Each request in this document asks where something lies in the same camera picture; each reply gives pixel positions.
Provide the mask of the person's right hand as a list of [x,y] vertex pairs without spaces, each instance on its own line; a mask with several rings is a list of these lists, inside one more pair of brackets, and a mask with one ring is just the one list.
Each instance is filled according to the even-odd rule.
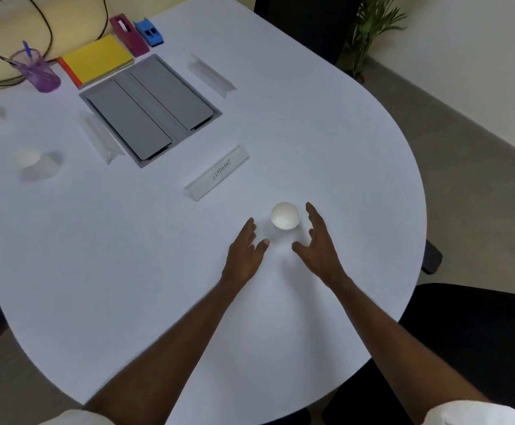
[[310,202],[305,204],[305,209],[312,224],[308,245],[312,249],[312,256],[301,260],[328,288],[334,289],[347,280],[346,272],[323,217]]

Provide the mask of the person's left hand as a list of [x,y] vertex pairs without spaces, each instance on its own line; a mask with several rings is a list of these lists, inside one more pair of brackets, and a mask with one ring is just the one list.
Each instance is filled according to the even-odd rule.
[[252,250],[256,229],[254,218],[249,218],[228,249],[220,281],[237,291],[255,276],[264,258],[256,257]]

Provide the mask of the person's right forearm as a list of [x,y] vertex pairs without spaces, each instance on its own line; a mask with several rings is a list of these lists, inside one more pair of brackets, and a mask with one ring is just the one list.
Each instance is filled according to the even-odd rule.
[[325,281],[344,308],[396,397],[420,425],[434,407],[451,401],[489,400],[339,272]]

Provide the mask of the person's left forearm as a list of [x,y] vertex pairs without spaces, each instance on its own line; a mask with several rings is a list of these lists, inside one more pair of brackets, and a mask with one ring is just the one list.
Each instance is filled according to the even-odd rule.
[[113,425],[165,425],[225,312],[250,278],[223,274],[204,298],[109,380],[84,410]]

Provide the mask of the white paper cup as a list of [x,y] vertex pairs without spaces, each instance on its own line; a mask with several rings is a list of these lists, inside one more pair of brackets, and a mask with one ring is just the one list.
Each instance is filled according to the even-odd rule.
[[34,148],[18,149],[15,159],[19,166],[19,178],[27,183],[53,178],[61,169],[61,163],[49,154]]
[[290,202],[279,202],[270,212],[270,221],[274,227],[284,231],[296,228],[300,219],[298,208]]

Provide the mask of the clear name plate with label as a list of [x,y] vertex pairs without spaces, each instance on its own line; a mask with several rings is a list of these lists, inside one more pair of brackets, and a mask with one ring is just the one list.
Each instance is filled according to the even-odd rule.
[[239,166],[249,159],[249,154],[242,144],[236,146],[218,162],[203,172],[195,180],[184,188],[186,197],[198,202],[215,189],[228,176],[236,171]]

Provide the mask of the clear acrylic name plate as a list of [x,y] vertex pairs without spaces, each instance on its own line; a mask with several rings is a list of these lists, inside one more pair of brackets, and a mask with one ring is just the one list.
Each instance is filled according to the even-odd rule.
[[117,139],[96,114],[80,111],[78,118],[85,135],[107,165],[116,157],[125,155]]
[[223,99],[238,90],[231,81],[195,54],[190,56],[188,70]]

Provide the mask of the green potted plant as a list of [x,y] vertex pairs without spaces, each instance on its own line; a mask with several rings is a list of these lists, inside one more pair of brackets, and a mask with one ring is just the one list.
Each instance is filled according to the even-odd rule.
[[346,74],[363,83],[363,65],[373,43],[383,33],[406,29],[403,21],[408,16],[399,6],[398,0],[359,0],[345,43],[346,53],[351,56]]

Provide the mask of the white right shirt sleeve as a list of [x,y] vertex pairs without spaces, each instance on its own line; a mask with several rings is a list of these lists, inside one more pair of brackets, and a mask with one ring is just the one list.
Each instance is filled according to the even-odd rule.
[[515,425],[515,409],[491,402],[451,401],[429,410],[421,425]]

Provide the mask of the white shirt sleeve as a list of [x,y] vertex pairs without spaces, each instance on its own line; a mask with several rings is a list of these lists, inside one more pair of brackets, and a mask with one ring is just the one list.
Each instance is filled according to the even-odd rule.
[[114,425],[103,415],[86,410],[71,409],[38,425]]
[[429,410],[421,425],[515,425],[515,409],[491,402],[451,401]]

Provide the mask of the blue stapler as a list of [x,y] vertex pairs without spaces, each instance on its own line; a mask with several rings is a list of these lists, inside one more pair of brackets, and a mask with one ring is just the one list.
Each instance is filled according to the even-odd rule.
[[141,21],[135,21],[134,27],[151,48],[164,43],[161,32],[147,18],[144,18]]

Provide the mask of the yellow sticky note pad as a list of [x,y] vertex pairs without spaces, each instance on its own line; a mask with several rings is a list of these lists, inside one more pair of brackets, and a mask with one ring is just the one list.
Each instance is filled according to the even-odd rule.
[[107,35],[57,58],[78,89],[134,63],[134,57],[113,35]]

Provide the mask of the maroon tape dispenser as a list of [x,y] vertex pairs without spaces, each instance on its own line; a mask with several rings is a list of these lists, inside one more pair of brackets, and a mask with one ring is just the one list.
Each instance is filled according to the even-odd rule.
[[125,14],[111,16],[109,23],[120,42],[135,58],[150,52],[145,40]]

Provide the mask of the white left shirt sleeve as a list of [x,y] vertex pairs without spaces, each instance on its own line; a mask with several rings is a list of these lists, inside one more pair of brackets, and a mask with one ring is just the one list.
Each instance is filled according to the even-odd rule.
[[86,410],[71,409],[38,425],[114,425],[103,415]]

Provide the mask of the purple pen holder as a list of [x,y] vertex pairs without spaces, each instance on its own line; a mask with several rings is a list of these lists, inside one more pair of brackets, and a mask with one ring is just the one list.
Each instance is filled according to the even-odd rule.
[[61,86],[60,77],[41,56],[40,51],[30,48],[31,56],[26,50],[19,50],[11,59],[16,62],[13,68],[28,80],[41,93],[50,93]]

